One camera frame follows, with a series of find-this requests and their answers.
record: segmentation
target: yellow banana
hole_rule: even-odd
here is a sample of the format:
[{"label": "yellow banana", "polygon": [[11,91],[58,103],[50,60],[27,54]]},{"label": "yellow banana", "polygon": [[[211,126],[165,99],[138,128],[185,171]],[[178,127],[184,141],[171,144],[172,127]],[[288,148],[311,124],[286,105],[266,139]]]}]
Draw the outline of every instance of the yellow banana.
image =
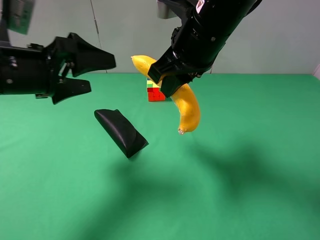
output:
[{"label": "yellow banana", "polygon": [[[151,64],[155,63],[156,60],[145,55],[132,56],[131,59],[136,69],[151,79],[148,71]],[[183,135],[184,133],[193,132],[198,127],[201,118],[199,104],[194,92],[186,83],[181,86],[171,98],[180,112],[179,134]]]}]

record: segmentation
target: green cloth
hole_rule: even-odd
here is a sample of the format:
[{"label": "green cloth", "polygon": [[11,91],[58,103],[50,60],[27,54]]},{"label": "green cloth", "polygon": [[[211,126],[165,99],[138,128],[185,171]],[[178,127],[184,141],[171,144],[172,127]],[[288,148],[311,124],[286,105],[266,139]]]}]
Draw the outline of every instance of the green cloth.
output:
[{"label": "green cloth", "polygon": [[[57,105],[0,96],[0,240],[319,240],[320,82],[204,75],[198,129],[141,74],[86,74]],[[128,160],[94,117],[119,109],[149,145]]]}]

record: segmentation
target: green tabletop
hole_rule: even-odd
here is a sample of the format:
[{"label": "green tabletop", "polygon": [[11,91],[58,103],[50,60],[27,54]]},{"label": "green tabletop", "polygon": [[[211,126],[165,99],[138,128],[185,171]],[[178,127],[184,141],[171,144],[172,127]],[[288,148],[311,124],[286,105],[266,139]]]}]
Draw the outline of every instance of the green tabletop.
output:
[{"label": "green tabletop", "polygon": [[[86,74],[52,105],[0,96],[0,240],[319,240],[320,82],[204,75],[178,134],[141,74]],[[128,160],[94,117],[119,109],[149,145]]]}]

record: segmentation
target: rubik's cube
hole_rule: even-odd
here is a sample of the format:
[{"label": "rubik's cube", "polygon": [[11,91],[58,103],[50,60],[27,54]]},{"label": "rubik's cube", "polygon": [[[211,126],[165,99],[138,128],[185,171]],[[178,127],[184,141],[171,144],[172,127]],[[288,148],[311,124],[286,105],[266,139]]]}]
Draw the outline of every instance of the rubik's cube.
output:
[{"label": "rubik's cube", "polygon": [[149,78],[146,79],[146,91],[149,102],[165,101],[166,96],[160,91],[160,87]]}]

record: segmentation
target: gray wall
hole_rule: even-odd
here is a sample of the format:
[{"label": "gray wall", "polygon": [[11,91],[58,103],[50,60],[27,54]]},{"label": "gray wall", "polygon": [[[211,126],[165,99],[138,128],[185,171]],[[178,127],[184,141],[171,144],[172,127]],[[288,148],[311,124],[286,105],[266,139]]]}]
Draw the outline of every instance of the gray wall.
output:
[{"label": "gray wall", "polygon": [[[113,73],[136,73],[130,56],[159,58],[178,18],[158,19],[156,0],[92,0],[104,50],[115,55]],[[320,64],[320,0],[263,0],[228,39],[214,73],[311,74]],[[14,45],[49,44],[78,33],[99,47],[90,0],[37,0],[29,35],[11,32]]]}]

